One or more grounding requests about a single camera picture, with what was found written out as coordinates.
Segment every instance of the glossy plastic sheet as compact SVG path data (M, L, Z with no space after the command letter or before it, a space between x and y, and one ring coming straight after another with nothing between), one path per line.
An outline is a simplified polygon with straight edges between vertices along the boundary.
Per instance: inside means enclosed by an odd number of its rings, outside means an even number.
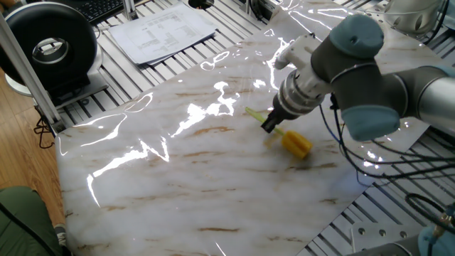
M301 34L314 32L323 40L348 14L329 0L285 1L261 33L60 133L56 149L73 252L296 255L365 187L318 109L281 125L314 144L303 161L244 109L266 115L292 70L273 68L279 53ZM382 27L386 43L377 61L384 73L441 63L417 41ZM334 128L329 105L326 99ZM383 140L405 150L426 128L404 120ZM396 158L346 136L365 157Z

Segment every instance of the marble contact paper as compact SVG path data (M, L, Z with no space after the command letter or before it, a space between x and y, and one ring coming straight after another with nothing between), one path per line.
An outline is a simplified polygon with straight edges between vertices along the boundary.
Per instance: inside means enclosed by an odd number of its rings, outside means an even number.
M265 116L293 70L274 69L277 56L302 34L322 41L351 13L330 0L286 0L263 31L61 132L55 140L70 249L109 256L296 255L365 187L318 109L280 125L313 143L299 161L245 107ZM383 73L444 64L418 41L381 27L385 44L376 61ZM334 129L329 105L326 99ZM426 128L405 119L382 140L405 150ZM348 135L346 141L369 159L396 158Z

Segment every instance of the gray robot arm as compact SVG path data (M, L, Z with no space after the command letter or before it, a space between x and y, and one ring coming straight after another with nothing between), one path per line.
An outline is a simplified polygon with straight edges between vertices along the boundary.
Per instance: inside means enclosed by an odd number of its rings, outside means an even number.
M374 56L383 34L367 16L349 16L316 48L311 35L296 39L277 59L281 69L296 66L273 99L262 128L271 132L284 119L296 119L334 93L350 135L367 141L394 132L401 117L416 117L455 134L455 73L452 68L420 67L381 75Z

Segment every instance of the cable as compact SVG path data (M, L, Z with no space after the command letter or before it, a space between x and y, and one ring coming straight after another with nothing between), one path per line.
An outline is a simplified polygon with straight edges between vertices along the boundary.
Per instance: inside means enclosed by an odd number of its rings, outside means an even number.
M48 252L49 255L57 256L50 246L43 240L43 238L40 238L40 236L33 231L30 227L28 227L25 223L21 222L16 216L13 215L3 204L0 203L0 211L6 215L7 218L9 218L12 222L17 224L20 228L25 230L29 235L31 235L32 238L38 242L46 252Z
M248 5L250 6L250 9L251 11L253 12L253 14L255 15L255 17L257 18L258 21L261 21L262 20L262 14L259 10L259 7L257 8L257 10L255 9L256 6L253 6L253 1L255 1L255 4L257 4L257 2L259 0L247 0L248 1Z
M332 132L331 128L328 126L328 123L327 123L327 120L326 120L326 116L325 116L325 114L323 113L323 110L322 110L322 106L319 105L319 109L321 111L322 120L323 120L324 124L326 125L326 128L327 128L328 132L330 132L332 137L339 144L341 144L340 139ZM419 154L408 154L408 153L404 153L404 152L401 152L401 151L396 151L394 149L387 148L386 146L383 146L383 145L380 145L380 144L379 144L379 146L381 146L383 149L386 149L388 151L392 151L392 152L397 153L397 154L403 153L406 156L421 157L423 159L406 160L406 161L373 161L373 160L366 159L365 157L359 156L358 154L352 152L348 148L346 148L346 151L349 152L350 154L352 154L357 159L369 162L371 164L377 164L377 165L382 165L382 164L412 164L412 163L422 163L422 162L428 163L430 161L455 161L455 158L442 158L442 157L437 157L437 156L423 156L423 155L419 155Z
M444 160L444 161L452 161L452 159L455 161L455 158L447 158L447 159L444 159L443 157L438 157L438 156L424 156L424 155L421 155L421 154L410 154L410 153L406 153L406 152L402 152L402 151L398 151L398 150L395 150L395 149L391 149L389 147L386 147L384 145L381 145L381 143L375 141L375 140L372 140L371 141L372 143L376 144L378 147L381 147L385 150L388 150L388 151L391 151L393 153L396 153L396 154L400 154L400 155L403 155L403 156L413 156L413 157L420 157L422 159L438 159L438 160Z
M438 166L438 167L434 167L434 168L430 168L430 169L427 169L427 170L419 170L419 171L412 171L412 172L409 172L407 174L395 174L395 175L377 175L377 174L371 174L371 173L368 173L362 169L360 169L355 163L354 161L352 160L352 158L349 156L348 154L348 149L346 148L345 144L344 144L344 141L343 141L343 137L341 136L341 129L340 129L340 122L338 120L338 114L336 112L336 110L333 111L334 112L334 115L335 115L335 123L336 123L336 129L338 130L338 135L339 135L339 141L340 141L340 145L341 145L341 148L343 149L344 151L344 154L345 154L345 158L349 161L349 163L355 168L356 171L360 172L361 174L364 174L366 176L369 176L369 177L373 177L373 178L391 178L391 179L398 179L398 178L407 178L407 177L410 177L410 176L413 176L413 175L419 175L419 174L427 174L427 173L431 173L431 172L434 172L434 171L441 171L443 169L447 169L447 168L452 168L452 167L455 167L455 164L447 164L447 165L443 165L443 166Z
M41 118L38 120L38 122L36 123L36 127L33 128L33 132L35 132L35 134L40 135L40 144L39 144L40 148L49 149L54 145L54 142L51 142L49 146L43 146L43 134L52 133L49 130L48 125L44 122L44 116L41 116Z
M433 244L429 243L428 244L427 256L432 256L432 255L433 255Z
M425 45L428 45L429 42L431 42L433 40L433 38L438 34L439 30L441 29L442 24L444 22L444 18L446 17L446 14L447 14L447 9L449 8L449 2L450 2L450 0L445 1L445 5L444 5L444 8L442 9L442 13L441 13L441 18L439 18L439 22L436 25L436 29L434 30L432 36L427 41L424 42Z
M424 196L421 196L416 193L410 193L405 196L405 202L411 206L414 210L416 210L420 215L424 216L426 219L432 221L434 224L438 225L439 227L445 229L446 231L449 231L450 233L455 235L455 228L449 227L447 224L441 222L438 217L436 217L432 213L428 213L427 211L423 210L421 207L417 206L417 204L414 202L414 198L417 198L419 200L424 201L425 203L428 203L429 205L435 207L438 211L444 213L445 210L439 206L436 202L433 200L426 198Z

